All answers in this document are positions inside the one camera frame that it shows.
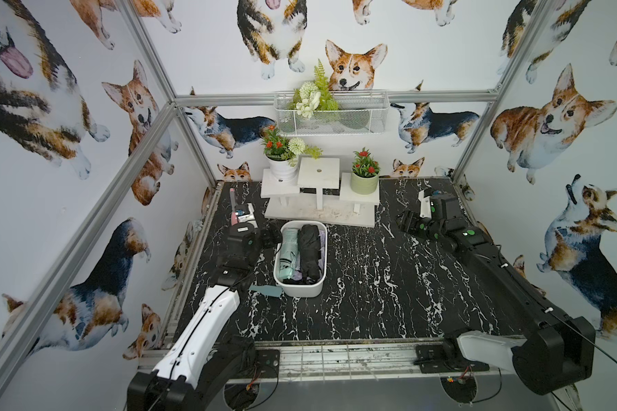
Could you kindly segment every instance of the corgi tongue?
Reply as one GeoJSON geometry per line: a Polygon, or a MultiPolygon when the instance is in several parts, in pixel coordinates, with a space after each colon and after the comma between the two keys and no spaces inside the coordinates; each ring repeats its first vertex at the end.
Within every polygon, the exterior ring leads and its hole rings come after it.
{"type": "Polygon", "coordinates": [[[18,77],[29,78],[34,71],[25,56],[12,45],[0,52],[0,60],[18,77]]]}
{"type": "Polygon", "coordinates": [[[281,0],[265,0],[265,4],[267,4],[272,10],[276,10],[281,5],[281,0]]]}

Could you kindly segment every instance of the metal bar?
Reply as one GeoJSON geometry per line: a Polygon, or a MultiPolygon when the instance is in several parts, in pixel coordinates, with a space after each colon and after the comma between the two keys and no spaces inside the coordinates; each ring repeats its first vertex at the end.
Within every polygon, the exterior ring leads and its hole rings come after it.
{"type": "Polygon", "coordinates": [[[189,142],[189,146],[190,148],[192,148],[192,152],[194,153],[194,156],[197,158],[198,165],[201,167],[201,170],[203,171],[203,173],[206,176],[206,179],[208,180],[208,184],[210,184],[212,188],[217,187],[217,180],[215,180],[215,176],[213,175],[213,172],[211,172],[210,170],[210,165],[208,163],[208,160],[206,160],[206,155],[203,153],[201,146],[198,145],[197,137],[194,131],[192,130],[192,126],[190,126],[189,124],[189,119],[183,113],[183,109],[181,107],[176,108],[176,114],[178,115],[178,118],[179,118],[179,124],[181,127],[181,131],[183,132],[183,134],[185,134],[185,137],[189,142]]]}
{"type": "Polygon", "coordinates": [[[541,0],[537,6],[535,6],[532,16],[530,17],[530,21],[528,22],[528,26],[519,40],[517,50],[512,56],[510,63],[507,66],[507,70],[505,70],[505,73],[501,78],[503,83],[500,84],[498,96],[496,100],[492,102],[491,107],[487,108],[485,115],[478,120],[479,124],[477,125],[474,134],[469,138],[469,144],[460,157],[457,167],[455,167],[455,172],[452,174],[452,180],[454,182],[459,181],[462,177],[477,149],[477,146],[482,140],[482,136],[487,128],[492,125],[492,119],[501,107],[505,97],[507,97],[510,86],[516,79],[519,70],[524,66],[524,63],[528,59],[530,52],[532,51],[532,46],[535,44],[537,39],[539,39],[543,30],[546,28],[549,21],[549,16],[551,16],[551,13],[555,11],[555,2],[556,0],[541,0]]]}
{"type": "MultiPolygon", "coordinates": [[[[346,93],[353,97],[357,94],[370,96],[368,91],[347,91],[346,93]]],[[[454,103],[495,101],[497,93],[493,90],[388,91],[388,96],[390,103],[454,103]]],[[[274,93],[178,95],[174,101],[179,107],[271,106],[274,105],[274,93]]]]}
{"type": "Polygon", "coordinates": [[[170,103],[165,104],[159,111],[146,136],[125,161],[33,293],[26,311],[14,323],[12,331],[0,340],[0,396],[17,373],[52,311],[68,290],[121,200],[148,161],[174,114],[170,103]]]}
{"type": "Polygon", "coordinates": [[[162,65],[162,60],[160,60],[160,56],[148,36],[148,32],[142,23],[139,13],[135,9],[135,5],[132,0],[116,0],[116,3],[117,9],[119,9],[123,16],[125,25],[130,30],[148,66],[153,70],[153,76],[165,94],[166,100],[173,100],[176,97],[176,93],[173,90],[172,82],[169,80],[169,75],[167,75],[167,71],[165,71],[165,67],[162,65]]]}

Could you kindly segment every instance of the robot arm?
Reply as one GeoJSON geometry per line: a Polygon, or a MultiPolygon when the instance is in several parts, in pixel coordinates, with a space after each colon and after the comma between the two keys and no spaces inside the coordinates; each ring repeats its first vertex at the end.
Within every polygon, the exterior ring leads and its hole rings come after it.
{"type": "Polygon", "coordinates": [[[533,392],[544,395],[589,378],[592,374],[593,346],[583,341],[559,319],[595,339],[595,330],[583,317],[571,318],[535,290],[503,258],[488,235],[470,226],[461,212],[458,198],[445,193],[419,196],[421,212],[400,214],[400,230],[418,238],[436,241],[452,253],[469,271],[484,282],[485,288],[505,312],[513,314],[524,340],[460,330],[444,342],[453,357],[485,362],[516,372],[533,392]]]}

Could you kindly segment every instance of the potted plant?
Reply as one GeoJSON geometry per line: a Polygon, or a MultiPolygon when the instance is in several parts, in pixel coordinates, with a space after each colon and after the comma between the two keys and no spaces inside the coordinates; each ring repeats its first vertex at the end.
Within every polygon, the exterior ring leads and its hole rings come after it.
{"type": "Polygon", "coordinates": [[[372,158],[366,147],[361,151],[355,151],[350,179],[352,191],[362,195],[371,194],[377,189],[378,183],[379,163],[372,158]]]}
{"type": "Polygon", "coordinates": [[[308,154],[317,159],[322,150],[294,137],[288,139],[279,134],[275,126],[267,127],[263,133],[263,151],[270,162],[270,171],[279,182],[292,182],[299,172],[299,155],[308,154]]]}

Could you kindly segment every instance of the green flower pot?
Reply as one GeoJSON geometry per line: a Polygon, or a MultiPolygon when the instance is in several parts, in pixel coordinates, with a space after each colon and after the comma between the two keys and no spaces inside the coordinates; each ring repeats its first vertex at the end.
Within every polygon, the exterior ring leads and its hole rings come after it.
{"type": "Polygon", "coordinates": [[[352,173],[350,179],[350,188],[356,194],[368,195],[375,192],[377,184],[379,183],[379,176],[374,177],[360,177],[352,173]]]}

